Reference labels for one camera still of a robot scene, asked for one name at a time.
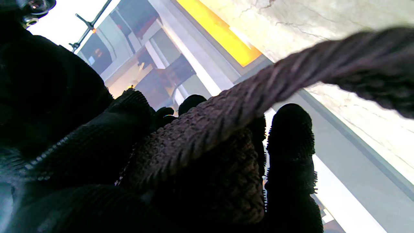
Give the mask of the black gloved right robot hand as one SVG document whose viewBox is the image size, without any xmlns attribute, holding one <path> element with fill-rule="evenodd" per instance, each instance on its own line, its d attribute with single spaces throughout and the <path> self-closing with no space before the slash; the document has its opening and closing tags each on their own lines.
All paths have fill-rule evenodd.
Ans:
<svg viewBox="0 0 414 233">
<path fill-rule="evenodd" d="M 83 59 L 27 30 L 55 0 L 1 1 L 1 182 L 113 102 Z"/>
</svg>

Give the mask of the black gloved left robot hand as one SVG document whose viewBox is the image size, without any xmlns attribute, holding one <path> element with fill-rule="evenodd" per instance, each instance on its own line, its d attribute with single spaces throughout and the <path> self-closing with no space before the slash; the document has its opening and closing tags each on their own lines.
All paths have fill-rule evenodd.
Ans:
<svg viewBox="0 0 414 233">
<path fill-rule="evenodd" d="M 267 207 L 250 98 L 201 103 L 147 138 L 106 112 L 19 170 L 7 233 L 322 233 L 309 115 L 284 105 L 268 136 Z"/>
</svg>

